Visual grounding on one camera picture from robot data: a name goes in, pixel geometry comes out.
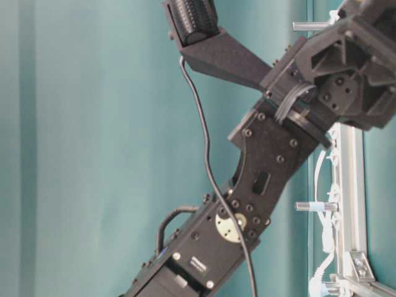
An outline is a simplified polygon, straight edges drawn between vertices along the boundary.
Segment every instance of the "screw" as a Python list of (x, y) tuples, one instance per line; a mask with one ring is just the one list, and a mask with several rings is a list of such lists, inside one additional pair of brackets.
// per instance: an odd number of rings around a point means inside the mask
[(239, 206), (241, 206), (241, 204), (239, 203), (239, 201), (238, 200), (233, 200), (232, 202), (231, 202), (231, 205), (235, 208), (235, 209), (237, 209)]
[(259, 121), (265, 120), (265, 113), (259, 113), (259, 115), (257, 116), (257, 118), (259, 119)]
[(256, 224), (256, 225), (260, 225), (260, 223), (261, 223), (260, 217), (254, 217), (253, 218), (253, 223)]
[(198, 240), (199, 239), (199, 233), (197, 231), (194, 231), (191, 233), (191, 238), (193, 240)]
[(349, 38), (353, 38), (354, 37), (353, 32), (351, 30), (345, 31), (345, 36), (349, 37)]
[(253, 211), (254, 211), (254, 206), (253, 206), (252, 204), (247, 204), (246, 210), (247, 210), (248, 212), (253, 212)]
[(214, 283), (213, 281), (211, 281), (211, 280), (209, 280), (209, 281), (206, 283), (206, 287), (207, 287), (208, 289), (213, 289), (214, 286), (215, 286), (215, 283)]
[(282, 155), (277, 156), (277, 162), (278, 163), (284, 163), (285, 162), (285, 157)]
[(250, 129), (245, 129), (243, 131), (243, 136), (245, 137), (251, 137), (253, 135), (253, 132)]
[(290, 146), (291, 146), (291, 147), (297, 147), (297, 146), (298, 146), (298, 141), (297, 141), (297, 139), (291, 139), (291, 140), (290, 140)]
[(364, 265), (361, 259), (355, 259), (354, 263), (357, 267), (362, 267)]
[(323, 96), (323, 101), (329, 102), (331, 98), (332, 98), (332, 96), (329, 93), (327, 93)]
[(224, 207), (221, 206), (221, 207), (218, 209), (218, 213), (219, 213), (220, 215), (224, 215), (224, 214), (226, 213)]
[(210, 200), (210, 194), (205, 194), (204, 195), (204, 204), (207, 204)]
[(247, 235), (249, 235), (250, 238), (256, 238), (257, 237), (257, 232), (254, 231), (254, 230), (250, 230)]
[(181, 258), (181, 254), (179, 252), (176, 252), (176, 253), (173, 254), (172, 257), (173, 257), (174, 260), (179, 261), (180, 258)]
[(359, 276), (360, 277), (366, 277), (367, 276), (367, 271), (366, 269), (359, 269), (358, 270)]
[(345, 79), (343, 79), (342, 77), (339, 77), (336, 79), (335, 83), (339, 86), (343, 85), (345, 82)]

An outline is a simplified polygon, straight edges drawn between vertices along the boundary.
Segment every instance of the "silver metal rod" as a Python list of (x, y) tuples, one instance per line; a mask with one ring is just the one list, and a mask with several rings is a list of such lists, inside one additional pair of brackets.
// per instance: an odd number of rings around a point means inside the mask
[(296, 202), (298, 212), (336, 212), (338, 204), (335, 202)]
[(293, 22), (294, 31), (320, 31), (327, 28), (328, 22)]

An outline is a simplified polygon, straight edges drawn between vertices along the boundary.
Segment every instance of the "black wire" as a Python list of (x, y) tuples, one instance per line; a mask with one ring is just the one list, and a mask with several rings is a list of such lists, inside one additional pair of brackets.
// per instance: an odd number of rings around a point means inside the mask
[(231, 207), (228, 205), (228, 203), (226, 202), (226, 200), (224, 199), (215, 178), (213, 177), (213, 172), (212, 172), (212, 168), (210, 167), (210, 160), (209, 160), (209, 153), (210, 153), (210, 137), (209, 137), (209, 131), (208, 131), (208, 126), (206, 123), (206, 119), (205, 119), (205, 114), (204, 111), (202, 109), (202, 104), (200, 102), (199, 96), (198, 96), (198, 92), (196, 89), (196, 86), (194, 85), (194, 83), (192, 82), (190, 76), (188, 75), (187, 71), (186, 71), (186, 65), (185, 65), (185, 60), (183, 57), (180, 57), (180, 68), (181, 71), (183, 73), (184, 78), (186, 79), (187, 83), (189, 84), (191, 90), (192, 90), (192, 94), (194, 95), (194, 99), (196, 101), (196, 105), (197, 105), (197, 109), (198, 109), (198, 113), (199, 113), (199, 119), (202, 125), (202, 130), (204, 132), (204, 137), (205, 137), (205, 167), (206, 167), (206, 172), (208, 174), (210, 183), (212, 184), (213, 189), (215, 190), (216, 196), (219, 198), (220, 202), (222, 203), (222, 205), (224, 206), (225, 210), (227, 211), (227, 214), (230, 216), (230, 218), (232, 219), (234, 226), (236, 228), (236, 231), (238, 232), (239, 238), (241, 238), (241, 245), (243, 248), (243, 252), (246, 258), (246, 263), (247, 263), (247, 268), (249, 270), (249, 276), (250, 276), (250, 284), (252, 287), (252, 295), (253, 297), (257, 297), (257, 285), (256, 285), (256, 277), (254, 275), (254, 269), (253, 269), (253, 264), (252, 264), (252, 259), (251, 259), (251, 255), (249, 252), (248, 247), (246, 246), (246, 242), (245, 242), (245, 238), (243, 236), (242, 230), (239, 227), (238, 224), (238, 220), (235, 217), (233, 211), (231, 210)]
[(199, 209), (198, 206), (180, 206), (169, 213), (166, 218), (162, 221), (158, 227), (158, 231), (155, 234), (155, 256), (158, 257), (163, 250), (163, 239), (165, 237), (165, 228), (168, 224), (176, 218), (180, 213), (194, 213)]

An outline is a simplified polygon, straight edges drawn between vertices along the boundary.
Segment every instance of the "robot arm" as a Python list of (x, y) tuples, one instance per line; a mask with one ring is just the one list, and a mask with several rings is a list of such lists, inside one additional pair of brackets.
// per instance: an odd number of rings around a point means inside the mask
[[(287, 181), (341, 121), (384, 127), (396, 109), (396, 0), (345, 1), (340, 20), (300, 38), (272, 69), (217, 27), (210, 0), (167, 0), (171, 35), (194, 71), (263, 93), (230, 134), (241, 151), (221, 188), (253, 250)], [(214, 296), (244, 260), (216, 195), (142, 267), (124, 297)]]

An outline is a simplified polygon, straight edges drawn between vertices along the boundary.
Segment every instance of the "black rubber grip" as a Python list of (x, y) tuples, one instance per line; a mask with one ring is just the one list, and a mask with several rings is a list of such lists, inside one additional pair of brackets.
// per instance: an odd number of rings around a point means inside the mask
[(213, 0), (171, 0), (170, 9), (184, 46), (220, 33)]

